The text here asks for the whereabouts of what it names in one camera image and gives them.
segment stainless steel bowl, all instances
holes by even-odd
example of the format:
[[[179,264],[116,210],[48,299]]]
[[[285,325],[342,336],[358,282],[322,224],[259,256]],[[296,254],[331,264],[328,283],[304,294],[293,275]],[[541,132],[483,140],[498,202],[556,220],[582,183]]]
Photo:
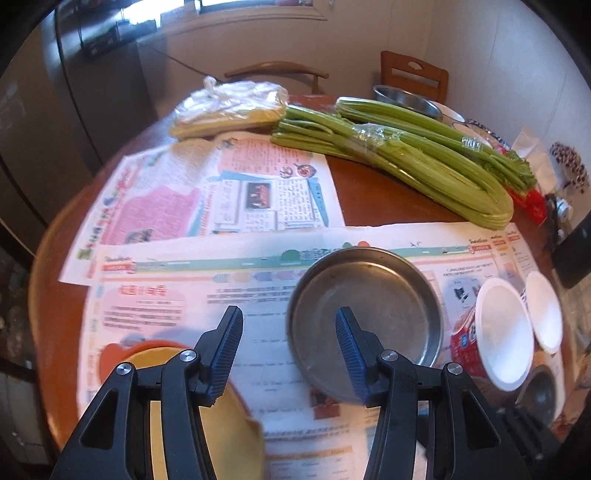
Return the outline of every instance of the stainless steel bowl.
[[[287,309],[287,339],[309,384],[338,401],[359,402],[336,339],[340,307],[384,348],[432,366],[443,337],[437,296],[423,274],[386,250],[353,247],[318,260],[302,276]]]
[[[420,95],[415,95],[406,90],[388,85],[376,85],[374,92],[376,100],[380,102],[401,106],[413,112],[434,118],[435,120],[441,121],[443,119],[443,114],[439,107],[433,105],[429,100],[424,99]]]
[[[534,368],[521,387],[517,405],[523,407],[547,427],[554,421],[556,412],[556,379],[546,365]]]

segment wooden table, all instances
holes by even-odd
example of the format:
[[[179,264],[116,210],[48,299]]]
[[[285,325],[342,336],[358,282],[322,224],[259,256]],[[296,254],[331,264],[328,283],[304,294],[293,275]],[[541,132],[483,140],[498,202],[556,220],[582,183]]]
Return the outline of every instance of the wooden table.
[[[292,103],[330,109],[336,97],[305,95]],[[77,422],[76,376],[82,311],[87,287],[60,283],[58,277],[70,245],[87,211],[124,155],[173,141],[171,118],[165,118],[127,143],[56,217],[38,251],[32,275],[30,311],[37,348],[41,395],[52,434],[60,448]],[[345,222],[350,226],[389,223],[458,222],[463,219],[405,184],[360,164],[328,157]],[[540,270],[550,278],[546,230],[515,211],[513,221],[527,240]]]

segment red cup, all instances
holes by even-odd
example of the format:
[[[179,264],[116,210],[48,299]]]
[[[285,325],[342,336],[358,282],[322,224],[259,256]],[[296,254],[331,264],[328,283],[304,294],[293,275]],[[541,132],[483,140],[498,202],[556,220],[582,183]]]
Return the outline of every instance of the red cup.
[[[500,278],[487,280],[476,305],[454,325],[452,360],[476,378],[511,392],[525,381],[534,357],[534,334],[519,292]]]
[[[476,341],[476,305],[464,312],[454,330],[450,339],[452,360],[471,377],[487,378]]]

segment celery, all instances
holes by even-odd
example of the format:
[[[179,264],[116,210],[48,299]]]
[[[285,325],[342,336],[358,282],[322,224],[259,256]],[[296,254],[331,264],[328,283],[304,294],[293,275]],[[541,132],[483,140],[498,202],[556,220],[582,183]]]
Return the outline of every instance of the celery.
[[[384,170],[419,192],[490,229],[506,227],[513,202],[497,179],[458,152],[419,135],[289,106],[271,141]]]
[[[348,97],[339,98],[335,108],[339,115],[347,119],[399,128],[451,148],[475,161],[504,186],[517,192],[531,190],[537,183],[530,165],[517,155],[505,156],[487,145],[481,145],[481,150],[474,150],[463,143],[465,136],[462,132],[420,113],[374,100]]]

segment colorful newspaper page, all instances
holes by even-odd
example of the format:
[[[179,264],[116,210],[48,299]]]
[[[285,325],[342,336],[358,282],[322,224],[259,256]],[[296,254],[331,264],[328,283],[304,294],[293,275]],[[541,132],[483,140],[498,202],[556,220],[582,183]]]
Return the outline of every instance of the colorful newspaper page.
[[[521,290],[527,273],[537,269],[513,224],[501,232],[471,223],[421,223],[101,246],[80,340],[79,414],[100,388],[101,375],[114,367],[100,372],[107,345],[166,339],[193,346],[217,326],[228,305],[237,305],[244,330],[230,381],[263,426],[266,478],[361,479],[377,411],[339,404],[311,388],[294,363],[285,328],[291,293],[306,269],[354,245],[388,249],[428,279],[444,317],[438,365],[450,361],[452,325],[487,278],[505,278]],[[562,385],[560,353],[555,358]],[[424,478],[425,465],[418,449],[415,478]]]
[[[344,225],[323,155],[229,132],[124,157],[87,214],[60,281],[89,285],[100,244]]]

